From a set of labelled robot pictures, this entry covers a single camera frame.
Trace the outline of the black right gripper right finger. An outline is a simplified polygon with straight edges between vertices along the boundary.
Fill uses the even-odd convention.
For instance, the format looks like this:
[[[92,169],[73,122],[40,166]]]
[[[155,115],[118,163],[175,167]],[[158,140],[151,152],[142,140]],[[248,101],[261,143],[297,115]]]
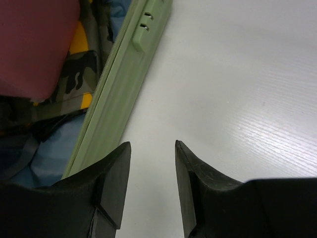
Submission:
[[[187,238],[314,238],[315,178],[240,182],[175,142],[175,166]]]

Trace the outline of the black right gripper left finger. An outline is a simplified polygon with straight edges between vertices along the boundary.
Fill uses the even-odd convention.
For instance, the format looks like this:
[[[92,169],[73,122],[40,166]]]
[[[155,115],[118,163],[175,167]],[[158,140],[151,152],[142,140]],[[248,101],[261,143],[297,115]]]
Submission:
[[[113,238],[120,229],[131,144],[52,186],[0,184],[3,238]]]

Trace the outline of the green hard-shell suitcase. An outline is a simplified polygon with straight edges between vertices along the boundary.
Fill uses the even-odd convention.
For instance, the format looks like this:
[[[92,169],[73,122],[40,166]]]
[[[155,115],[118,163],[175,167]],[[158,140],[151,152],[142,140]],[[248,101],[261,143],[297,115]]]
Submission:
[[[0,137],[0,179],[50,186],[94,164],[122,137],[170,16],[170,0],[111,0],[113,47],[90,106],[42,134]]]

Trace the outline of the camouflage clothing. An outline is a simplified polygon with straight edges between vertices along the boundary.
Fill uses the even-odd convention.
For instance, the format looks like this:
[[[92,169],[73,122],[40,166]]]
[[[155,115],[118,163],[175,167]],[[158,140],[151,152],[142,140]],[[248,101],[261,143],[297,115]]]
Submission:
[[[0,95],[0,135],[46,134],[90,106],[113,47],[109,0],[79,0],[80,15],[53,93],[44,100]]]

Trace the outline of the pink jewelry box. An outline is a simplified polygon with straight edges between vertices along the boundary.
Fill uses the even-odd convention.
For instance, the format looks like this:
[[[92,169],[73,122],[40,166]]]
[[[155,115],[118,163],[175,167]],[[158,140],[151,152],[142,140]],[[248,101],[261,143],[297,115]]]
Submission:
[[[0,94],[47,99],[80,15],[77,0],[0,2]]]

